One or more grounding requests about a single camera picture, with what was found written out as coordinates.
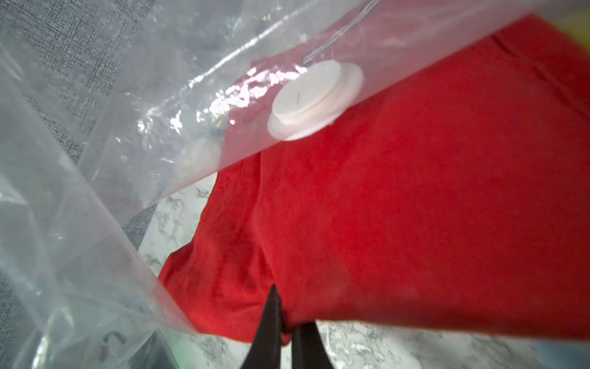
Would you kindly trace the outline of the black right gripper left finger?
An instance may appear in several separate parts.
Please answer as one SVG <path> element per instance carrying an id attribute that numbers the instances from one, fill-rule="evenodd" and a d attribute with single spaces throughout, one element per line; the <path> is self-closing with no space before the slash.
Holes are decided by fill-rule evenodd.
<path id="1" fill-rule="evenodd" d="M 260 324 L 241 369 L 278 369 L 282 348 L 281 297 L 275 285 L 270 289 Z"/>

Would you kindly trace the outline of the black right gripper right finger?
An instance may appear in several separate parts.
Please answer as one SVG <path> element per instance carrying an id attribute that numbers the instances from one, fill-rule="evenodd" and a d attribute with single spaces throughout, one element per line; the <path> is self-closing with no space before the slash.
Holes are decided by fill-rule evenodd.
<path id="1" fill-rule="evenodd" d="M 334 369 L 315 321 L 294 329 L 291 357 L 293 369 Z"/>

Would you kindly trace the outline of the yellow garment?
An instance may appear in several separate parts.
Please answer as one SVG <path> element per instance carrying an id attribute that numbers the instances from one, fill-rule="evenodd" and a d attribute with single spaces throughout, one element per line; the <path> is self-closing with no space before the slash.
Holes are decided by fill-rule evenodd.
<path id="1" fill-rule="evenodd" d="M 557 27 L 589 49 L 589 10 L 566 15 L 555 22 Z"/>

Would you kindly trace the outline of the clear plastic vacuum bag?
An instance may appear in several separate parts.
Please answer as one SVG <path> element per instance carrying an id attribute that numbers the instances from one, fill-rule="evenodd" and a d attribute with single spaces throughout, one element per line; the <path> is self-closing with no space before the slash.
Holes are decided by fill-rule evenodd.
<path id="1" fill-rule="evenodd" d="M 158 355 L 149 347 L 156 334 L 225 337 L 198 331 L 158 277 L 195 236 L 219 172 L 292 142 L 267 128 L 279 90 L 318 62 L 353 63 L 364 84 L 341 118 L 539 18 L 537 7 L 157 1 L 78 163 L 38 116 L 51 106 L 26 44 L 2 35 L 1 269 L 32 325 L 13 367 L 163 368 L 173 344 Z"/>

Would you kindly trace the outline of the red striped waistband shorts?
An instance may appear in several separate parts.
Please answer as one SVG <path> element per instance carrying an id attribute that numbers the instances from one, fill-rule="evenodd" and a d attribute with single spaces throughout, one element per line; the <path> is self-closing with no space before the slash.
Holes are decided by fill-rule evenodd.
<path id="1" fill-rule="evenodd" d="M 200 332 L 589 337 L 589 56 L 536 17 L 219 172 L 159 275 Z"/>

